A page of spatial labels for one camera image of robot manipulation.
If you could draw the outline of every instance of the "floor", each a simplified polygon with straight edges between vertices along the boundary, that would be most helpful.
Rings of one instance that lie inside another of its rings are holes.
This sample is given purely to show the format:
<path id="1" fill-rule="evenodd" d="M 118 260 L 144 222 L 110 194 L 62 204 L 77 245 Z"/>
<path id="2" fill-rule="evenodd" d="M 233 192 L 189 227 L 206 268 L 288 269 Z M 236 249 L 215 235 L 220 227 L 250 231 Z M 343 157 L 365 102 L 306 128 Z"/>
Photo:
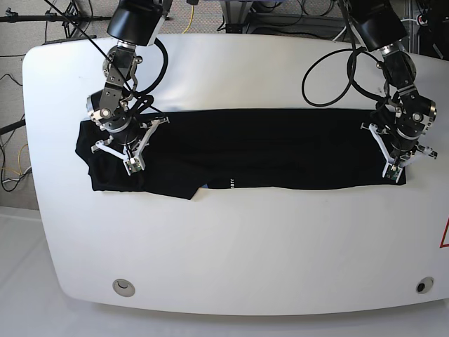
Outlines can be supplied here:
<path id="1" fill-rule="evenodd" d="M 276 9 L 276 12 L 299 14 L 298 1 L 287 0 Z M 90 13 L 88 0 L 77 0 L 76 2 L 83 13 Z M 68 3 L 68 0 L 55 0 L 55 5 L 58 8 L 66 8 Z M 404 0 L 393 1 L 394 8 L 399 15 L 403 15 L 403 4 Z M 117 0 L 92 0 L 92 5 L 95 16 L 111 16 L 116 8 Z M 329 0 L 308 0 L 306 8 L 311 15 L 318 15 L 324 12 L 328 6 Z M 20 15 L 43 15 L 49 8 L 43 0 L 0 0 L 1 11 L 5 11 L 8 7 Z M 190 8 L 190 5 L 184 0 L 173 0 L 170 12 L 171 20 L 164 24 L 161 33 L 181 33 L 189 22 Z M 337 6 L 329 15 L 340 16 Z M 200 1 L 196 7 L 189 33 L 217 34 L 219 32 L 216 29 L 221 23 L 222 11 L 219 2 Z M 44 22 L 0 23 L 0 55 L 25 54 L 29 49 L 42 45 L 45 41 L 45 27 Z M 105 37 L 107 36 L 106 29 L 107 22 L 93 22 L 88 27 L 87 33 Z M 64 37 L 60 23 L 48 24 L 47 41 Z M 21 83 L 22 61 L 23 57 L 0 58 L 0 76 L 9 73 Z M 9 125 L 19 120 L 24 114 L 22 89 L 8 77 L 0 81 L 0 102 L 3 103 L 0 104 L 0 126 Z M 18 154 L 25 144 L 27 144 L 26 128 L 18 129 L 6 146 L 7 167 L 18 171 Z M 20 164 L 24 170 L 30 165 L 27 147 L 22 151 Z M 6 176 L 14 178 L 14 174 L 11 172 L 8 172 Z M 20 182 L 14 192 L 6 193 L 0 190 L 0 206 L 39 209 L 32 175 Z"/>

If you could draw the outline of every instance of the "red warning sign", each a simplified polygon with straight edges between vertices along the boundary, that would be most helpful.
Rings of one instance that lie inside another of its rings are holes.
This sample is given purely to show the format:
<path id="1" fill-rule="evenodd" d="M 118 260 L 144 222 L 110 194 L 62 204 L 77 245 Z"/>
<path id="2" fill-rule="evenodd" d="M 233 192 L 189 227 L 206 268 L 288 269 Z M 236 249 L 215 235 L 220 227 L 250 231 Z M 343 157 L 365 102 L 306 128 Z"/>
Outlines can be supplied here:
<path id="1" fill-rule="evenodd" d="M 443 239 L 441 240 L 440 248 L 449 247 L 448 228 L 449 228 L 449 219 L 448 219 L 448 224 L 446 225 L 446 229 L 444 230 Z"/>

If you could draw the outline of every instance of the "bolt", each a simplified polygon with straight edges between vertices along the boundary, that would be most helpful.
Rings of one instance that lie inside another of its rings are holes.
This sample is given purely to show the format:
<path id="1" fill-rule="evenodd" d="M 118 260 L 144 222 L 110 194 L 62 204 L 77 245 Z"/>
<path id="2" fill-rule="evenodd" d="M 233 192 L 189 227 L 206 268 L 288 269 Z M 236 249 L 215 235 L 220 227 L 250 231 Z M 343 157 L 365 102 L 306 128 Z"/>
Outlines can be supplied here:
<path id="1" fill-rule="evenodd" d="M 101 110 L 104 117 L 108 117 L 111 114 L 111 111 L 109 109 L 103 109 Z"/>

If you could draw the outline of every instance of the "round hole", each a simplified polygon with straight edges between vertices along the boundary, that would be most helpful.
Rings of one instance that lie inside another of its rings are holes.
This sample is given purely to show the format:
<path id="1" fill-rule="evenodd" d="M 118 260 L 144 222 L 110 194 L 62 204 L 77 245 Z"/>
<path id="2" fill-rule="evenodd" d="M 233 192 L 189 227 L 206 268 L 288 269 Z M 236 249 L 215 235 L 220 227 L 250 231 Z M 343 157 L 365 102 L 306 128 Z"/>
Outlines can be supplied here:
<path id="1" fill-rule="evenodd" d="M 131 297 L 135 293 L 134 286 L 125 279 L 116 279 L 112 284 L 112 288 L 116 293 L 123 297 Z"/>
<path id="2" fill-rule="evenodd" d="M 119 281 L 117 281 L 117 285 L 122 288 L 122 289 L 126 289 L 128 288 L 128 282 L 124 282 L 122 279 L 120 279 Z"/>
<path id="3" fill-rule="evenodd" d="M 418 282 L 416 286 L 417 293 L 428 293 L 434 286 L 435 280 L 433 277 L 426 277 Z"/>

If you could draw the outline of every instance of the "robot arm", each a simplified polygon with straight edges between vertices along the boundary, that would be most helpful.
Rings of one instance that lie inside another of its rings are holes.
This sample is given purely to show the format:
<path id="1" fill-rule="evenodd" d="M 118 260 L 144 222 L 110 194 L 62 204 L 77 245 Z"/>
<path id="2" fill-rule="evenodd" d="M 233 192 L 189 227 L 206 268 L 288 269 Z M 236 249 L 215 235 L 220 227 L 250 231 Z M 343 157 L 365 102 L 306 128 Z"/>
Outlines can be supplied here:
<path id="1" fill-rule="evenodd" d="M 403 168 L 417 159 L 436 159 L 435 151 L 418 143 L 436 119 L 436 105 L 418 93 L 415 65 L 401 44 L 407 32 L 389 0 L 340 0 L 340 5 L 343 2 L 359 41 L 370 52 L 380 51 L 387 85 L 397 89 L 395 97 L 388 99 L 396 113 L 381 107 L 382 128 L 374 124 L 368 127 L 386 159 L 383 176 L 397 182 Z"/>
<path id="2" fill-rule="evenodd" d="M 151 114 L 151 120 L 146 122 L 136 118 L 145 109 L 152 107 L 153 97 L 149 93 L 162 80 L 167 64 L 164 62 L 155 83 L 137 92 L 135 71 L 142 57 L 136 55 L 135 49 L 137 46 L 156 44 L 163 53 L 164 61 L 168 59 L 165 48 L 156 36 L 170 7 L 171 0 L 120 0 L 107 29 L 109 35 L 119 42 L 109 51 L 110 62 L 105 61 L 103 64 L 106 84 L 102 91 L 88 97 L 89 118 L 101 130 L 109 133 L 109 139 L 96 142 L 92 151 L 103 150 L 122 159 L 129 175 L 145 169 L 142 151 L 157 126 L 168 121 L 162 114 Z M 137 102 L 128 108 L 134 98 Z M 122 146 L 123 150 L 115 150 L 112 145 Z"/>
<path id="3" fill-rule="evenodd" d="M 109 139 L 100 140 L 92 150 L 104 150 L 123 159 L 128 174 L 145 169 L 141 153 L 157 126 L 168 121 L 160 114 L 145 123 L 136 119 L 139 113 L 152 107 L 153 98 L 149 93 L 163 77 L 166 64 L 155 84 L 137 92 L 135 71 L 142 58 L 135 54 L 135 48 L 156 44 L 164 58 L 168 57 L 156 35 L 170 10 L 171 1 L 120 0 L 107 30 L 119 42 L 109 51 L 111 61 L 103 65 L 106 84 L 102 91 L 88 98 L 89 117 L 109 133 Z M 436 158 L 437 154 L 432 149 L 418 143 L 419 137 L 435 121 L 435 103 L 420 96 L 413 83 L 415 66 L 400 42 L 407 33 L 389 0 L 338 1 L 347 9 L 359 41 L 366 45 L 368 51 L 379 50 L 382 53 L 382 69 L 387 83 L 398 90 L 395 97 L 388 98 L 388 103 L 396 108 L 396 114 L 390 112 L 384 103 L 379 109 L 382 122 L 379 126 L 372 124 L 368 127 L 387 162 L 384 176 L 398 181 L 403 167 L 418 157 Z M 132 88 L 127 84 L 130 79 L 133 80 Z M 128 103 L 134 98 L 137 102 L 129 109 Z M 112 147 L 113 140 L 116 145 L 123 146 L 123 151 Z"/>

